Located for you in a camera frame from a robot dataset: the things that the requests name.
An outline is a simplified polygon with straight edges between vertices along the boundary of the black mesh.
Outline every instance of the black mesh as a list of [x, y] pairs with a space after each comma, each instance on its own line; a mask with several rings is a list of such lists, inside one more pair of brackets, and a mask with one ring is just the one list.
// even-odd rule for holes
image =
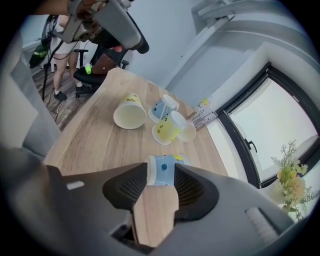
[[199, 220], [218, 202], [218, 189], [210, 180], [198, 175], [199, 171], [204, 170], [184, 164], [174, 165], [174, 187], [179, 198], [174, 224]]
[[117, 209], [133, 212], [133, 207], [147, 185], [146, 162], [120, 167], [127, 171], [109, 179], [102, 187], [106, 199]]
[[174, 173], [174, 186], [179, 195], [179, 206], [193, 204], [203, 194], [203, 186], [183, 172]]
[[117, 189], [122, 194], [136, 202], [147, 185], [147, 174], [146, 172], [140, 172], [125, 182], [121, 182]]

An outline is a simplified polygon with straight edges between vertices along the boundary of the window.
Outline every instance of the window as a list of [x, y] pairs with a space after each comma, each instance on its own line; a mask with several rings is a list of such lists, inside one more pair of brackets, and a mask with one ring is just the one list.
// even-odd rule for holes
[[296, 141], [295, 156], [311, 170], [320, 159], [320, 111], [289, 77], [268, 63], [217, 111], [248, 182], [263, 188], [276, 179], [281, 146]]

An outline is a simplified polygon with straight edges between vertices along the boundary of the paper cup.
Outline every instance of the paper cup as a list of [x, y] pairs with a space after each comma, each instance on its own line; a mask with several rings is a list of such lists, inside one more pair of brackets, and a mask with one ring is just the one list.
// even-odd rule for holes
[[197, 135], [197, 131], [194, 122], [187, 120], [186, 123], [186, 128], [177, 135], [177, 138], [182, 142], [192, 142]]
[[149, 186], [173, 186], [175, 183], [175, 164], [192, 166], [185, 154], [150, 155], [147, 163], [146, 184]]
[[158, 124], [162, 119], [168, 116], [171, 111], [176, 111], [178, 108], [179, 103], [169, 95], [164, 94], [149, 110], [148, 115], [152, 121]]
[[123, 129], [136, 129], [146, 122], [147, 113], [135, 93], [122, 98], [113, 113], [115, 124]]
[[161, 145], [169, 145], [187, 126], [186, 119], [177, 111], [171, 111], [152, 128], [152, 136]]

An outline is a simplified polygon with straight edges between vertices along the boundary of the yellow paper cup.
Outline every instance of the yellow paper cup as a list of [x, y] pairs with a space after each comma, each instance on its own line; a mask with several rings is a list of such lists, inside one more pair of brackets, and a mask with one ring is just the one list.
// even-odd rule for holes
[[186, 119], [179, 112], [171, 111], [152, 128], [152, 135], [159, 144], [169, 145], [186, 127]]
[[136, 129], [146, 122], [147, 113], [135, 93], [125, 95], [113, 113], [115, 124], [123, 129]]

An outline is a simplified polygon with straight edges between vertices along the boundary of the brown bag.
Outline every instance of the brown bag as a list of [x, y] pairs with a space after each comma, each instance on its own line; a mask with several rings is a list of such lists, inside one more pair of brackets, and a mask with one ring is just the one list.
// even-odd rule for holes
[[92, 67], [91, 72], [92, 74], [96, 75], [106, 75], [109, 70], [112, 70], [116, 66], [117, 63], [114, 62], [108, 55], [103, 53]]

